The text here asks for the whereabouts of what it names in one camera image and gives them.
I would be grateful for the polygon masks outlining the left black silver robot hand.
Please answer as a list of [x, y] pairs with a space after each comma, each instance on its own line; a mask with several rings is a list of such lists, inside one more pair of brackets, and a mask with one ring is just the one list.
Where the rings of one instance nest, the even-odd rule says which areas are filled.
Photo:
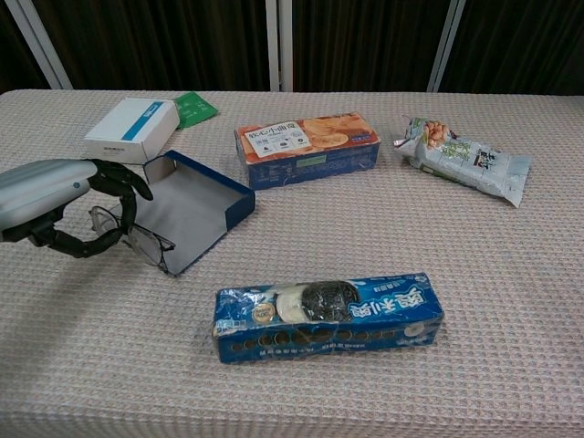
[[[117, 197], [118, 224], [91, 241], [55, 227], [66, 206], [89, 190]], [[99, 255], [130, 233], [137, 214], [136, 197], [151, 201], [149, 185], [126, 166], [100, 159], [51, 159], [30, 162], [1, 174], [1, 241], [29, 240], [75, 258]]]

